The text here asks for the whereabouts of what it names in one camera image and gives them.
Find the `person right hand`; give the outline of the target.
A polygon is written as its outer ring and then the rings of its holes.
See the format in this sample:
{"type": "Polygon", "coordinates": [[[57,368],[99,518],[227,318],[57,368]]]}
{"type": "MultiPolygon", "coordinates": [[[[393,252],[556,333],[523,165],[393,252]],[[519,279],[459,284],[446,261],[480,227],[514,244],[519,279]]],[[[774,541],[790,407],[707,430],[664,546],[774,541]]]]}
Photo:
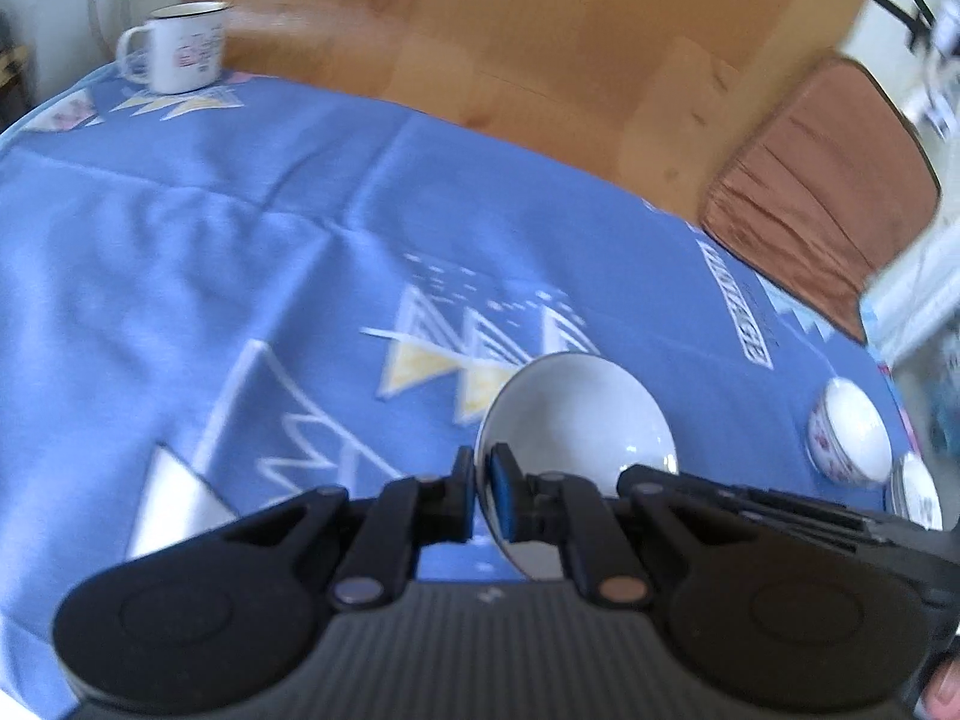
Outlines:
{"type": "Polygon", "coordinates": [[[960,720],[960,656],[949,656],[937,665],[919,699],[918,717],[960,720]]]}

